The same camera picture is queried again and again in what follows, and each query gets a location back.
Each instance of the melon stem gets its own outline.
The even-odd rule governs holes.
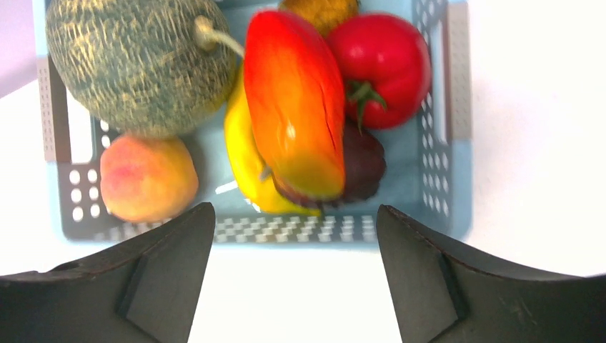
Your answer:
[[[215,30],[212,21],[205,16],[198,16],[194,20],[194,39],[206,51],[214,50],[217,43],[221,43],[244,58],[244,47],[225,32]]]

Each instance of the tomato stem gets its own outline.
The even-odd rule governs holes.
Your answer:
[[[350,103],[357,103],[358,131],[362,134],[362,120],[364,119],[366,103],[369,100],[376,101],[381,104],[381,107],[383,107],[384,110],[387,109],[387,103],[379,93],[372,88],[372,84],[368,81],[349,81],[348,85],[352,91],[348,92],[347,100],[349,100]]]

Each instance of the red tomato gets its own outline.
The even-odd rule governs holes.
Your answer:
[[[347,85],[347,115],[369,129],[411,119],[429,92],[429,50],[408,21],[386,13],[360,14],[327,37]]]

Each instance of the peach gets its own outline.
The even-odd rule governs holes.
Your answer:
[[[131,223],[181,214],[194,200],[198,176],[178,138],[118,137],[101,155],[101,197],[111,213]]]

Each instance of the fake fruit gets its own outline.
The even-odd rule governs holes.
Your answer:
[[[281,187],[278,192],[295,204],[320,209],[361,202],[373,197],[379,190],[379,183],[387,169],[383,146],[368,131],[358,130],[356,124],[349,120],[345,124],[343,140],[345,190],[338,200],[319,202],[298,194],[293,189]]]
[[[270,214],[303,214],[318,216],[318,210],[293,204],[280,195],[273,179],[261,180],[265,168],[252,134],[252,122],[244,92],[244,68],[240,66],[232,95],[227,100],[224,122],[225,144],[229,163],[243,195],[261,211]]]
[[[274,181],[313,199],[340,197],[345,94],[324,39],[296,14],[266,10],[252,17],[246,48],[252,131]]]
[[[298,14],[326,36],[344,21],[358,15],[359,0],[282,0],[278,8]]]
[[[346,82],[350,118],[369,129],[390,129],[416,114],[432,71],[427,44],[411,23],[386,13],[360,14],[327,42]]]
[[[100,160],[101,196],[112,214],[126,222],[173,218],[194,200],[198,176],[178,139],[120,136]]]
[[[211,117],[234,82],[234,52],[192,39],[199,16],[229,32],[212,0],[53,0],[46,41],[65,86],[92,115],[122,132],[169,138]]]

